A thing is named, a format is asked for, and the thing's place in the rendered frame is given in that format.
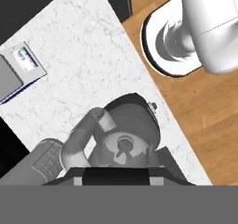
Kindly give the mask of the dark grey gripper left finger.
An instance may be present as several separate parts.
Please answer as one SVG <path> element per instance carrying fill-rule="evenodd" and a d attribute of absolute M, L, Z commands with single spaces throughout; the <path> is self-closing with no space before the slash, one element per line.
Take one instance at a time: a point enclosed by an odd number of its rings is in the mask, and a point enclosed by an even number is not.
<path fill-rule="evenodd" d="M 107 185 L 117 175 L 112 167 L 73 167 L 64 177 L 49 181 L 47 185 Z"/>

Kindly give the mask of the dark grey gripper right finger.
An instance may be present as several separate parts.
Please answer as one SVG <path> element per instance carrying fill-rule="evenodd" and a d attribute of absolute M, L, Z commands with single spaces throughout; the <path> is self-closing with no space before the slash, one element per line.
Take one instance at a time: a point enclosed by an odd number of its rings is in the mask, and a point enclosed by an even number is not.
<path fill-rule="evenodd" d="M 186 179 L 173 176 L 166 168 L 117 168 L 116 174 L 127 185 L 193 186 Z"/>

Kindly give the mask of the grey blender with black base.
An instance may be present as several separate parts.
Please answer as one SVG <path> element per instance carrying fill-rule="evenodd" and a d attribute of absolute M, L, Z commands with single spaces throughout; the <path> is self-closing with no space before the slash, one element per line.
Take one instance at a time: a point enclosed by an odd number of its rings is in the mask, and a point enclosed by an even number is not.
<path fill-rule="evenodd" d="M 96 107 L 73 128 L 60 155 L 63 167 L 145 168 L 162 164 L 156 105 L 137 93 Z"/>

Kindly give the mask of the white black-rimmed robot foot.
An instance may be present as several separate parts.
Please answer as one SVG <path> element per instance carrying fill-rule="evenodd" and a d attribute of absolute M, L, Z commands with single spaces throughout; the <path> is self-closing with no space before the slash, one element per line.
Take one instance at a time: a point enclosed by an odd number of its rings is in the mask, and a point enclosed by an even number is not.
<path fill-rule="evenodd" d="M 145 59 L 162 76 L 179 78 L 202 67 L 196 53 L 173 56 L 166 50 L 165 38 L 174 26 L 182 23 L 181 0 L 167 0 L 151 12 L 140 29 L 140 46 Z"/>

